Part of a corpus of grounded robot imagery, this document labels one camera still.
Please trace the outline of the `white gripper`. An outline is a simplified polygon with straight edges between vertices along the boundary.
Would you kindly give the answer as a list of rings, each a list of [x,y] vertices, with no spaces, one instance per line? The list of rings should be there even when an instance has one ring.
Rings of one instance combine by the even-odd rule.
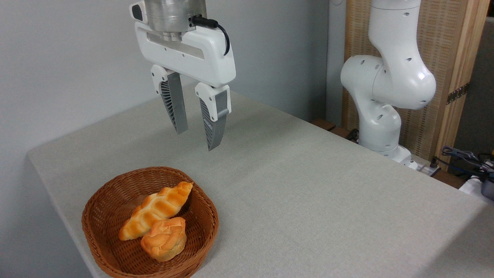
[[[222,141],[227,115],[232,112],[230,87],[236,78],[233,50],[224,55],[224,34],[196,27],[182,34],[180,42],[170,42],[144,23],[136,22],[135,31],[141,53],[154,63],[151,68],[154,88],[162,97],[177,134],[188,129],[180,74],[201,81],[195,87],[205,127],[208,150]]]

